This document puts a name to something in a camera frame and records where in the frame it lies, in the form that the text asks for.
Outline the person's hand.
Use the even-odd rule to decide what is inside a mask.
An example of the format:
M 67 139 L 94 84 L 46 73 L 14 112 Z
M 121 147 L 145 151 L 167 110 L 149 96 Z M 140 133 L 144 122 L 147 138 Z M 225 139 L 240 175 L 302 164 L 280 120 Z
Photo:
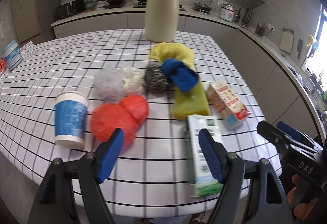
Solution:
M 288 203 L 292 204 L 294 202 L 296 187 L 289 191 L 287 194 Z M 311 210 L 315 204 L 298 204 L 293 213 L 297 219 L 305 220 L 306 217 L 310 214 Z

